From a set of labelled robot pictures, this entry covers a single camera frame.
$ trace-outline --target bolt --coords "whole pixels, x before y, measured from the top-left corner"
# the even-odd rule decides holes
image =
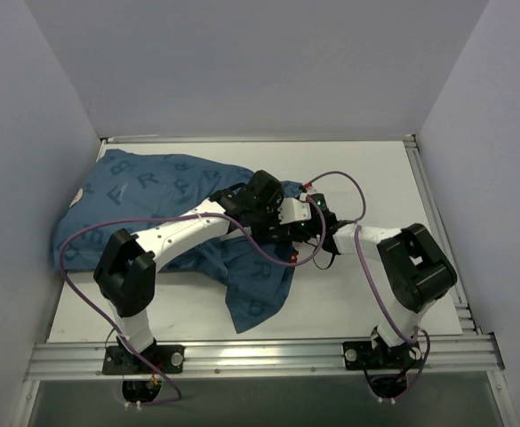
[[[173,365],[174,367],[179,367],[184,359],[185,358],[182,357],[182,354],[178,352],[173,353],[171,356],[171,365]]]
[[[415,347],[410,348],[410,351],[408,352],[410,355],[410,359],[413,360],[420,360],[421,359],[421,351],[420,349],[416,349]]]
[[[356,350],[354,350],[354,349],[348,349],[347,351],[345,351],[345,359],[346,359],[348,362],[354,362],[354,361],[356,361]]]

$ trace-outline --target white table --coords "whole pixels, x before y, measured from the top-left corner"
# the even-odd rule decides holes
[[[329,170],[350,173],[366,195],[363,224],[428,226],[426,214],[400,141],[388,142],[205,142],[108,144],[104,152],[122,149],[137,154],[189,154],[252,170],[265,169],[279,180],[307,182]],[[361,203],[352,183],[339,176],[316,183],[340,219],[359,215]],[[312,247],[298,246],[300,258]],[[321,254],[325,264],[327,254]],[[387,306],[394,295],[379,262],[368,261]],[[108,305],[91,272],[73,273],[73,280],[100,307]],[[382,314],[355,256],[337,257],[321,271],[312,263],[295,270],[284,307],[272,318],[236,334],[224,303],[226,287],[198,273],[157,275],[155,299],[148,308],[151,328],[162,341],[234,341],[294,338],[367,337]],[[422,322],[431,334],[461,334],[452,298],[446,295]],[[100,342],[110,326],[64,285],[49,342]]]

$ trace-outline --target blue fabric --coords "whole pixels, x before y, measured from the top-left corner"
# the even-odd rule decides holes
[[[170,217],[184,214],[217,189],[248,182],[252,171],[186,155],[141,156],[112,149],[93,167],[73,205],[58,224],[53,259],[64,241],[89,225],[133,217]],[[284,182],[285,196],[299,194],[297,182]],[[155,223],[107,226],[75,240],[64,254],[67,270],[94,270],[109,237],[126,228],[130,233]],[[271,256],[289,261],[292,245],[262,246]],[[220,242],[211,239],[175,258],[164,269],[196,270],[227,286],[226,304],[238,333],[257,326],[284,305],[293,268],[268,262],[246,238]]]

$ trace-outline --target white wall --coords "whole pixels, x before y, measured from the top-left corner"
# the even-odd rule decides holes
[[[99,142],[22,0],[0,0],[0,426],[60,280],[51,231]]]
[[[389,139],[486,0],[27,0],[98,134]]]
[[[419,135],[473,312],[520,413],[520,1],[491,0]]]

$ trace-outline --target cable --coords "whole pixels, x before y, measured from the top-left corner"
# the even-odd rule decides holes
[[[316,247],[315,244],[313,243],[310,243],[310,242],[305,242],[307,245],[309,246],[313,246],[313,247]],[[320,269],[320,270],[328,270],[332,267],[332,264],[334,263],[334,259],[336,258],[336,254],[332,254],[331,256],[331,260],[329,261],[329,263],[327,264],[326,267],[321,267],[319,264],[316,263],[316,259],[313,258],[313,263],[315,264],[315,266]]]
[[[396,396],[396,399],[400,399],[420,379],[421,373],[423,372],[423,369],[426,366],[429,352],[431,350],[431,340],[429,339],[429,334],[426,332],[426,330],[419,326],[415,327],[413,337],[408,338],[407,336],[404,335],[404,333],[402,333],[402,331],[400,331],[400,329],[398,328],[398,326],[396,325],[396,323],[390,316],[390,313],[388,313],[388,309],[386,308],[386,305],[384,304],[384,302],[382,301],[382,298],[380,297],[378,288],[376,287],[376,284],[374,283],[374,280],[372,279],[370,269],[368,268],[368,265],[366,264],[366,260],[364,259],[363,251],[360,246],[360,229],[361,229],[361,227],[360,227],[360,225],[358,225],[355,230],[356,254],[358,255],[358,260],[360,261],[360,265],[363,268],[364,275],[366,276],[366,280],[368,281],[368,284],[370,285],[372,293],[374,294],[374,298],[376,299],[376,302],[378,303],[378,306],[380,307],[382,314],[386,318],[386,321],[388,322],[390,327],[394,330],[394,332],[396,332],[396,334],[400,337],[400,339],[403,340],[404,342],[407,342],[408,344],[415,344],[418,341],[418,331],[421,331],[426,337],[426,352],[423,355],[421,366],[418,369],[416,376],[413,377],[412,382],[407,386],[407,388],[404,391],[402,391],[398,396]],[[369,383],[369,384],[371,386],[372,392],[374,392],[374,389],[372,388],[372,384],[371,383]]]
[[[415,387],[415,384],[418,382],[418,380],[420,379],[421,377],[421,374],[423,373],[423,370],[424,368],[426,367],[426,363],[428,361],[428,357],[429,357],[429,353],[431,351],[431,339],[429,337],[429,334],[428,332],[423,329],[422,327],[419,327],[417,326],[417,328],[424,334],[424,336],[426,337],[426,352],[424,353],[423,355],[423,359],[422,359],[422,362],[421,362],[421,365],[420,365],[420,368],[418,369],[418,372],[416,372],[416,375],[413,377],[412,381],[408,384],[408,386],[406,387],[406,389],[404,391],[402,391],[400,394],[398,394],[395,398],[393,399],[400,399],[401,397],[403,397],[408,391],[410,391],[413,387]],[[410,366],[410,367],[407,367],[404,371],[402,371],[400,374],[398,375],[405,375],[410,369],[412,369],[413,366]],[[377,398],[383,398],[383,396],[381,396],[379,393],[376,392],[376,390],[372,387],[372,383],[375,382],[375,381],[378,381],[382,378],[387,378],[389,377],[390,375],[376,375],[374,376],[372,379],[369,378],[368,374],[366,373],[366,370],[364,370],[364,376],[366,377],[366,381],[368,382],[371,390],[372,390],[372,393],[374,393],[374,395],[377,397]]]
[[[416,362],[417,360],[414,360],[409,366],[405,367],[402,371],[400,371],[398,374],[391,374],[391,375],[375,375],[373,376],[372,378],[369,378],[369,375],[368,375],[368,372],[366,371],[365,368],[363,368],[363,372],[364,372],[364,376],[366,377],[366,381],[368,381],[368,385],[370,386],[371,390],[374,392],[374,394],[378,395],[378,396],[381,396],[381,397],[386,397],[385,394],[388,394],[390,395],[389,391],[392,389],[392,387],[394,385],[396,385],[396,383],[402,379],[410,369],[413,369],[415,366],[416,366]],[[380,395],[380,392],[379,391],[376,391],[374,389],[374,385],[375,383],[377,383],[378,381],[385,381],[385,380],[389,380],[389,384],[388,384],[388,388],[386,389],[386,392],[387,393],[382,393],[382,395]]]
[[[64,269],[64,253],[70,246],[70,244],[76,239],[82,236],[83,234],[90,232],[92,230],[99,229],[101,227],[106,227],[108,225],[114,225],[114,224],[123,224],[123,223],[131,223],[131,222],[159,222],[159,223],[166,223],[166,222],[183,222],[183,221],[189,221],[189,220],[195,220],[197,218],[222,218],[227,221],[230,221],[232,224],[234,224],[248,240],[250,240],[250,243],[252,243],[252,246],[254,249],[256,249],[264,258],[268,259],[269,261],[282,265],[284,267],[299,267],[300,265],[306,264],[307,262],[311,261],[313,258],[315,258],[315,255],[318,254],[318,252],[323,247],[324,238],[326,236],[326,224],[324,221],[324,215],[323,211],[321,211],[321,208],[313,201],[311,197],[307,197],[307,201],[315,208],[316,212],[318,213],[319,217],[321,218],[321,224],[322,224],[322,230],[321,230],[321,240],[319,242],[319,245],[317,245],[317,248],[313,253],[305,258],[304,260],[301,260],[299,262],[290,263],[290,262],[282,262],[275,258],[272,258],[268,254],[266,254],[261,247],[253,240],[253,237],[248,233],[248,231],[244,228],[242,224],[240,224],[238,221],[236,221],[233,218],[230,218],[229,216],[226,216],[222,213],[200,213],[199,215],[185,215],[185,216],[176,216],[172,218],[130,218],[130,219],[124,219],[124,220],[113,220],[113,221],[107,221],[107,222],[101,222],[99,224],[94,224],[90,227],[86,227],[82,230],[77,231],[73,235],[71,235],[69,238],[66,239],[66,241],[62,244],[60,247],[60,253],[58,256],[59,265],[60,265],[60,273],[66,283],[68,283],[68,286],[80,297],[82,300],[88,304],[94,311],[96,311],[100,316],[102,316],[117,332],[117,334],[120,337],[120,340],[124,347],[137,359],[139,359],[141,362],[143,362],[145,365],[147,365],[153,372],[159,374],[163,377],[164,380],[166,380],[169,385],[176,391],[177,397],[176,398],[168,398],[168,399],[159,399],[159,400],[153,400],[152,402],[146,402],[143,403],[143,406],[154,406],[154,405],[161,405],[164,403],[172,403],[172,402],[178,402],[182,399],[182,392],[180,391],[179,386],[171,379],[169,378],[165,373],[163,373],[159,368],[157,368],[155,365],[153,365],[151,362],[149,362],[147,359],[145,359],[138,351],[136,351],[129,341],[125,338],[125,336],[122,334],[121,329],[117,325],[114,320],[108,316],[108,314],[105,313],[100,307],[98,307],[92,300],[90,300],[78,287],[76,284],[72,281],[72,279],[69,277],[68,273]]]
[[[109,331],[109,334],[108,336],[106,337],[106,341],[103,343],[103,346],[104,348],[107,350],[108,349],[108,341],[109,341],[109,337],[115,332],[116,330],[111,327],[111,330]]]
[[[408,338],[404,335],[404,333],[400,330],[400,328],[396,325],[392,317],[390,316],[390,313],[388,313],[388,309],[386,308],[386,305],[382,301],[382,298],[380,297],[380,293],[378,292],[378,288],[374,284],[374,279],[372,278],[372,275],[370,273],[370,269],[368,268],[368,264],[366,264],[366,260],[364,259],[363,250],[360,246],[360,229],[362,227],[360,225],[356,226],[355,230],[355,247],[356,247],[356,254],[358,255],[358,261],[360,261],[360,265],[363,268],[364,275],[366,276],[366,280],[368,281],[368,285],[370,285],[370,288],[372,290],[372,293],[374,294],[374,298],[376,299],[376,302],[378,303],[378,306],[380,307],[380,310],[382,311],[382,314],[386,318],[386,321],[390,325],[390,327],[396,332],[396,335],[400,337],[400,339],[404,342],[407,342],[408,344],[415,344],[418,341],[418,327],[416,326],[414,329],[413,337]]]
[[[358,194],[360,194],[360,199],[363,202],[363,211],[358,218],[353,220],[353,222],[359,222],[360,220],[362,220],[364,218],[364,216],[366,215],[366,198],[364,197],[363,189],[360,187],[358,182],[356,182],[356,180],[352,176],[350,176],[348,173],[344,173],[342,171],[330,171],[330,172],[321,173],[320,175],[317,175],[315,178],[313,178],[311,181],[309,181],[307,184],[305,184],[305,186],[308,186],[309,184],[312,184],[313,182],[318,181],[321,178],[323,178],[324,176],[328,176],[328,175],[342,175],[345,178],[349,179],[353,184],[355,184],[356,189],[358,189]]]

